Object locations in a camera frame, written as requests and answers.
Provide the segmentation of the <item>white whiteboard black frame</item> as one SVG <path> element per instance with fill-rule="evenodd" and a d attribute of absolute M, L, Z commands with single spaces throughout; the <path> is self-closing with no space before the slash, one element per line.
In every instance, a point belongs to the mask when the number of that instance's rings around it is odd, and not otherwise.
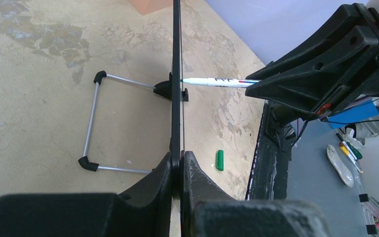
<path fill-rule="evenodd" d="M 79 165 L 89 171 L 110 170 L 145 174 L 135 185 L 116 196 L 109 209 L 116 235 L 120 237 L 163 237 L 169 235 L 172 199 L 180 198 L 183 185 L 184 119 L 183 102 L 188 91 L 182 89 L 181 2 L 173 1 L 173 53 L 169 80 L 156 84 L 155 94 L 171 100 L 171 138 L 169 152 L 152 171 L 102 166 L 90 162 L 88 151 L 96 112 L 99 87 L 110 75 L 100 71 L 95 75 L 89 126 Z"/>

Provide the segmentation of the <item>green marker cap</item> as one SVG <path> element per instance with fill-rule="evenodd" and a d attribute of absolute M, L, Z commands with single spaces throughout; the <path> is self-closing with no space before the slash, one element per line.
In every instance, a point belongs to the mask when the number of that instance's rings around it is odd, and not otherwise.
<path fill-rule="evenodd" d="M 218 171 L 224 171 L 224 151 L 218 150 L 216 153 L 215 168 Z"/>

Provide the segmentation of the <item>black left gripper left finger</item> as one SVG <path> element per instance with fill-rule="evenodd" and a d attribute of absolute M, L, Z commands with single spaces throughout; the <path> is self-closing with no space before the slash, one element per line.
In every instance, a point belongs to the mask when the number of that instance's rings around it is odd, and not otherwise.
<path fill-rule="evenodd" d="M 172 198 L 166 154 L 120 194 L 12 194 L 0 197 L 0 237 L 166 237 Z"/>

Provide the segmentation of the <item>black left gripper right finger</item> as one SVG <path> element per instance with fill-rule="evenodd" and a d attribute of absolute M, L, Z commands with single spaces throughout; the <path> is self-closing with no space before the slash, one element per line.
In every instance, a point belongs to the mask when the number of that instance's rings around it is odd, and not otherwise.
<path fill-rule="evenodd" d="M 183 237 L 328 237 L 314 204 L 292 200 L 236 200 L 199 166 L 192 151 L 181 158 Z"/>

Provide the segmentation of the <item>green whiteboard marker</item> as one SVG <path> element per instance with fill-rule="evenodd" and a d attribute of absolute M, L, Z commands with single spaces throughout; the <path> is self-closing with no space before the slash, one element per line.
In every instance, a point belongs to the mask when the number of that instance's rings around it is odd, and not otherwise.
<path fill-rule="evenodd" d="M 247 88 L 259 82 L 259 80 L 246 79 L 226 79 L 226 78 L 186 78 L 182 79 L 183 83 L 213 86 L 213 87 L 232 87 L 232 88 Z"/>

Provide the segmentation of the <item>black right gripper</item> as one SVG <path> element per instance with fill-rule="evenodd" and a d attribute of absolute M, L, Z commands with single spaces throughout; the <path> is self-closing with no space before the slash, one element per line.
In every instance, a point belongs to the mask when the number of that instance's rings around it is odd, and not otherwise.
<path fill-rule="evenodd" d="M 308 39 L 247 79 L 248 97 L 302 114 L 379 97 L 379 2 L 342 4 Z"/>

